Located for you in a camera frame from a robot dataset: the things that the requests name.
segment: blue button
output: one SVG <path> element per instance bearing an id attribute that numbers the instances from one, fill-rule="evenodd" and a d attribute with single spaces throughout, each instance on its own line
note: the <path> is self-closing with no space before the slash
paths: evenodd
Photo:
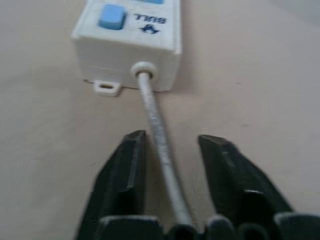
<path id="1" fill-rule="evenodd" d="M 151 3 L 151 4 L 164 4 L 165 0 L 142 0 L 143 2 L 146 3 Z"/>
<path id="2" fill-rule="evenodd" d="M 98 25 L 105 29 L 120 30 L 124 26 L 126 11 L 123 6 L 107 4 L 104 6 Z"/>

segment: power strip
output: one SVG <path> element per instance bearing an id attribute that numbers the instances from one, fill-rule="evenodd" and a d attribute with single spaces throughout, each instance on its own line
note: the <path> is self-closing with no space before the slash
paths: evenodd
<path id="1" fill-rule="evenodd" d="M 172 88 L 182 54 L 180 0 L 88 0 L 73 30 L 82 78 L 116 96 L 152 75 L 154 91 Z"/>

